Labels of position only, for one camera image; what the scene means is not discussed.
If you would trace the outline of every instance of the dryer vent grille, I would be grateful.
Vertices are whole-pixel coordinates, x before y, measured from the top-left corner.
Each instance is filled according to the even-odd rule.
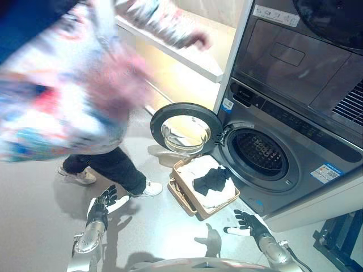
[[[363,126],[363,80],[335,106],[333,112]]]

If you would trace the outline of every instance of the colorful jacket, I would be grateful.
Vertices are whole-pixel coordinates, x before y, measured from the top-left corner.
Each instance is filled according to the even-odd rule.
[[[85,68],[120,42],[115,7],[169,45],[182,48],[191,36],[192,23],[166,0],[79,1],[0,66],[0,160],[104,154],[121,143],[126,122],[114,122],[87,104],[79,84]],[[25,75],[31,86],[7,77],[12,73]]]

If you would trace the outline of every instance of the white floor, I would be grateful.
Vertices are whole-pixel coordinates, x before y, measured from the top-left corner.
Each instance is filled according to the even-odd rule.
[[[149,130],[150,116],[137,112],[130,123],[123,149],[150,179],[167,184],[177,156],[156,145]],[[0,164],[0,271],[64,272],[73,235],[83,231],[90,199],[110,181],[98,176],[90,187],[65,183],[56,176],[62,160]],[[207,238],[209,223],[215,230],[208,241],[209,255],[220,246],[221,257],[266,265],[253,238],[227,235],[234,226],[233,210],[248,211],[238,199],[204,222],[189,217],[166,189],[155,198],[131,199],[112,215],[105,242],[102,272],[126,272],[132,264],[165,258],[204,257],[207,247],[195,237]],[[314,272],[338,271],[313,248],[313,233],[323,222],[277,233],[288,240],[297,256]]]

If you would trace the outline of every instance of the white shelf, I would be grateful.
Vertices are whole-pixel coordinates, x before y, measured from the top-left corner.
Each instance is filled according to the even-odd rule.
[[[212,82],[219,83],[223,77],[235,29],[187,11],[184,11],[183,15],[194,20],[200,29],[209,34],[213,44],[211,49],[200,52],[195,46],[192,46],[178,50],[166,45],[152,34],[135,27],[120,15],[116,16],[116,21],[119,27],[143,39]]]

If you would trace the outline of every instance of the open washer door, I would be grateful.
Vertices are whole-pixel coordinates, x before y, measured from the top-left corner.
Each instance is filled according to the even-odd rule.
[[[223,126],[211,110],[192,103],[174,103],[151,119],[151,133],[159,145],[185,154],[204,154],[219,144]]]

